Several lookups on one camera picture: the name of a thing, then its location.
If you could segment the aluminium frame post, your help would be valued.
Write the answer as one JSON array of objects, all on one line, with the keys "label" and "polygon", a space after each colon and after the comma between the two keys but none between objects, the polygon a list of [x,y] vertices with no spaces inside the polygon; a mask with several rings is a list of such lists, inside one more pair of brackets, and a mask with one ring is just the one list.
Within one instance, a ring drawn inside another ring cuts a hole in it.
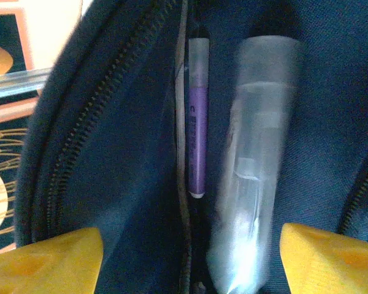
[{"label": "aluminium frame post", "polygon": [[0,75],[0,98],[42,89],[51,68],[33,69]]}]

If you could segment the purple pen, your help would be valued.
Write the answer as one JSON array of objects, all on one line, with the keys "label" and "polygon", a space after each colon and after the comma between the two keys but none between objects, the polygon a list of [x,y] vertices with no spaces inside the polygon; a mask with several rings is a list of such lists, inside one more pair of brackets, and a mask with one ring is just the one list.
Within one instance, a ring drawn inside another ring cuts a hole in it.
[{"label": "purple pen", "polygon": [[195,199],[205,194],[209,45],[209,34],[205,27],[200,26],[191,32],[188,39],[188,190]]}]

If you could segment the long clear plastic package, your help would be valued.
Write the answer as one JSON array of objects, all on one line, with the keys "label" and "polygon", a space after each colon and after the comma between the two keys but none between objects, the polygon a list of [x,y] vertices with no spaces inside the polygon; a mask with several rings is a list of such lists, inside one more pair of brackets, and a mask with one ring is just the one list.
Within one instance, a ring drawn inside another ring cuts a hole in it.
[{"label": "long clear plastic package", "polygon": [[218,294],[256,294],[267,280],[277,176],[300,65],[301,45],[290,37],[259,36],[240,44],[206,257]]}]

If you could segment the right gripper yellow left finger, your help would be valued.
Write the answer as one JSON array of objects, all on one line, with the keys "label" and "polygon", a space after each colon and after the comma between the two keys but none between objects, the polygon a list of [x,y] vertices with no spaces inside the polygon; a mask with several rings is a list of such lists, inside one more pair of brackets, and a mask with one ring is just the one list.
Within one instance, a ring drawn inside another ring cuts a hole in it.
[{"label": "right gripper yellow left finger", "polygon": [[0,294],[94,294],[103,258],[95,227],[0,254]]}]

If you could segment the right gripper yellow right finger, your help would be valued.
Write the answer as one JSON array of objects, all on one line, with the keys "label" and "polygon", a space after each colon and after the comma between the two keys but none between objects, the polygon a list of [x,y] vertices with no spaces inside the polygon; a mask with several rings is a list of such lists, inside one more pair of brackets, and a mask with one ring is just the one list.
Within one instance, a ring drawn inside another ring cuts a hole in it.
[{"label": "right gripper yellow right finger", "polygon": [[287,223],[280,256],[291,294],[368,294],[368,242]]}]

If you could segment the navy blue backpack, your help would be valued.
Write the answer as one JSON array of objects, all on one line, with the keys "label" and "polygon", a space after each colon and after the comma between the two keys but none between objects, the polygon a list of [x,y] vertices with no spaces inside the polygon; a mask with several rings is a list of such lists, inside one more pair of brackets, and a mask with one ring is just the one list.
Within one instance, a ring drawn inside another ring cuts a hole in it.
[{"label": "navy blue backpack", "polygon": [[[188,39],[209,34],[205,194],[188,184]],[[268,277],[291,294],[287,223],[368,242],[368,0],[94,0],[29,124],[15,200],[19,246],[84,227],[104,256],[96,294],[218,294],[207,267],[240,44],[299,41]]]}]

